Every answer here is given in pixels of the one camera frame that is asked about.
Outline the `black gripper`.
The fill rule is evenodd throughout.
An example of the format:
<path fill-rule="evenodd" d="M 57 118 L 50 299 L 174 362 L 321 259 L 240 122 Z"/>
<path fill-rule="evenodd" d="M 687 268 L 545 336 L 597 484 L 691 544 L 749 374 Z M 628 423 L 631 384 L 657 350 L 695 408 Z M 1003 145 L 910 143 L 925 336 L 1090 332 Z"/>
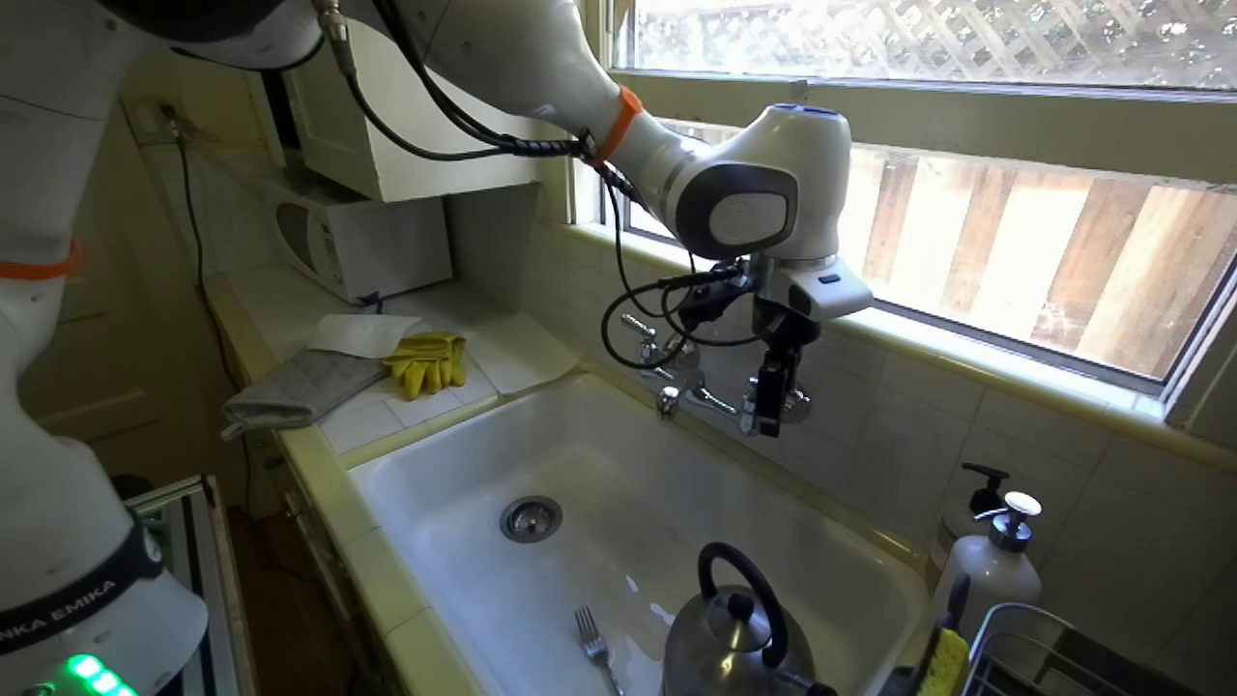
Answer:
<path fill-rule="evenodd" d="M 796 388 L 792 368 L 801 362 L 801 350 L 821 336 L 821 326 L 792 305 L 758 303 L 754 328 L 764 339 L 760 370 L 749 379 L 754 430 L 760 435 L 776 435 Z"/>

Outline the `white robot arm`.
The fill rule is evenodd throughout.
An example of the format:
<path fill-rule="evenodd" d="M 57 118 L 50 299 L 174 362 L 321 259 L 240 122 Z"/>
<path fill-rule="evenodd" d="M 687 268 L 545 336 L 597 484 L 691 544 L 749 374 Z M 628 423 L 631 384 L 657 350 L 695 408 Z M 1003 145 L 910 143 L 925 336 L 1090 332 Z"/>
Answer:
<path fill-rule="evenodd" d="M 702 259 L 758 254 L 817 299 L 838 268 L 849 127 L 817 103 L 771 103 L 723 151 L 671 134 L 582 33 L 579 0 L 0 0 L 0 370 L 50 345 L 76 272 L 73 214 L 107 109 L 149 50 L 235 68 L 334 55 L 357 99 L 403 91 L 371 77 L 351 33 L 393 42 L 411 85 L 472 130 L 478 153 L 524 143 L 478 127 L 472 103 L 540 118 L 545 151 L 628 179 Z M 45 433 L 0 395 L 0 696 L 142 696 L 196 652 L 207 606 L 164 563 L 95 453 Z"/>

